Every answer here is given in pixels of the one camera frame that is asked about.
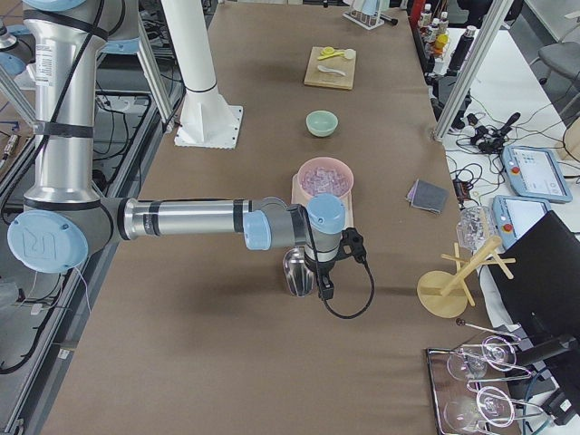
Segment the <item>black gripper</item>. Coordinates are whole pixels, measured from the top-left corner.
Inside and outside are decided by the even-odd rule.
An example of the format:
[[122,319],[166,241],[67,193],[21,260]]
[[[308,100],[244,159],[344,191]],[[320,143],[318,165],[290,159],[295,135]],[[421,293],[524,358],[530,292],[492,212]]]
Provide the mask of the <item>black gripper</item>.
[[314,274],[321,273],[319,276],[319,297],[322,300],[330,300],[334,297],[334,283],[330,279],[330,272],[334,268],[335,260],[318,261],[306,256],[304,258],[306,267]]

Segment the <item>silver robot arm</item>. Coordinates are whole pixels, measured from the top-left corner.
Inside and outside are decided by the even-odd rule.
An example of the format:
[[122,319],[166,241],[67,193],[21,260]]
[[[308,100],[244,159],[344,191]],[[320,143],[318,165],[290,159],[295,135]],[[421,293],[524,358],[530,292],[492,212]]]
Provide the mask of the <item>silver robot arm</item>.
[[102,198],[92,188],[97,57],[107,44],[139,48],[134,1],[27,1],[35,42],[35,182],[7,241],[28,268],[62,273],[93,253],[141,236],[240,233],[247,248],[304,248],[322,299],[345,256],[343,203],[320,194],[306,206],[260,200]]

